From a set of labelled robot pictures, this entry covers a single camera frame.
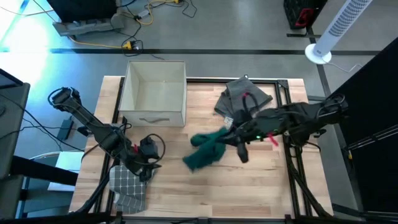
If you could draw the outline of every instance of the concrete floor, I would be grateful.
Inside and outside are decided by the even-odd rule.
[[[45,9],[49,5],[38,0]],[[155,21],[143,26],[137,35],[145,49],[238,49],[238,50],[303,50],[309,39],[289,38],[291,31],[282,7],[282,0],[193,0],[198,8],[195,18],[181,14],[182,8],[162,6],[154,9]],[[315,34],[322,34],[344,0],[331,0],[313,25]],[[132,12],[141,12],[145,0],[131,5]],[[29,1],[24,13],[40,11]],[[375,0],[353,24],[334,50],[382,50],[398,36],[398,1]],[[57,19],[54,12],[50,15]],[[122,31],[133,34],[138,25],[128,18]],[[79,41],[117,45],[126,38],[115,32],[95,32],[79,35]],[[15,17],[12,26],[0,39],[0,67],[32,85],[27,109],[47,126],[60,126],[69,114],[53,109],[47,95],[61,86],[80,91],[83,105],[94,111],[102,79],[105,75],[124,75],[128,60],[153,59],[150,55],[127,58],[122,54],[49,53],[46,49],[89,49],[67,37],[60,37],[46,14]],[[307,94],[325,96],[317,67],[304,55],[248,55],[248,54],[159,54],[167,60],[184,60],[189,77],[250,77],[303,78]],[[350,69],[364,65],[373,56],[334,56],[332,62]],[[331,91],[336,90],[358,69],[345,73],[331,65],[323,66],[325,80]],[[72,133],[68,143],[83,148],[86,138]],[[333,128],[319,140],[331,201],[357,208],[349,184],[343,158]],[[20,133],[16,155],[30,158],[45,152],[57,151],[58,146],[39,130]]]

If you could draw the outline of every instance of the plaid cloth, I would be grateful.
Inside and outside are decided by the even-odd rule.
[[[115,193],[116,210],[128,214],[144,211],[147,184],[125,166],[114,166],[109,174],[109,189]]]

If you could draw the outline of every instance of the gray towel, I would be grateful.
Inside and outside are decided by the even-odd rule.
[[[224,117],[232,118],[234,112],[244,109],[242,97],[245,93],[251,93],[260,108],[272,100],[272,96],[265,94],[246,77],[242,77],[226,84],[226,89],[221,93],[214,110]],[[246,100],[246,105],[251,113],[256,107],[250,97]]]
[[[147,182],[140,182],[125,166],[112,167],[109,174],[109,189],[115,192],[116,210],[128,214],[146,209]]]

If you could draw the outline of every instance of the wooden tabletop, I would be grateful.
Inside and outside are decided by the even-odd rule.
[[[121,77],[104,77],[95,116],[110,123]],[[302,79],[288,79],[292,102],[307,102]],[[276,107],[273,85],[258,85],[274,100],[265,108]],[[292,199],[282,138],[279,146],[252,142],[247,146],[249,162],[242,164],[236,148],[227,146],[223,158],[212,166],[191,173],[182,157],[195,152],[189,139],[196,133],[217,131],[223,118],[214,113],[214,105],[225,90],[224,84],[189,83],[187,85],[187,120],[184,128],[133,127],[126,135],[139,142],[150,133],[160,135],[166,143],[166,153],[160,168],[147,188],[147,210],[124,216],[145,217],[228,217],[284,218],[293,215]],[[285,103],[284,92],[281,92]],[[87,148],[96,143],[90,139]],[[333,213],[323,173],[319,150],[303,148],[303,164],[308,188],[326,211]],[[79,209],[98,185],[104,152],[96,149],[81,165],[70,210]],[[101,211],[105,210],[108,189],[104,191]],[[298,190],[300,210],[304,213],[301,190]]]

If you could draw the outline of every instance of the tower fan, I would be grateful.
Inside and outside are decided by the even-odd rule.
[[[319,41],[305,48],[307,58],[319,65],[330,62],[330,50],[371,2],[372,0],[347,0]]]

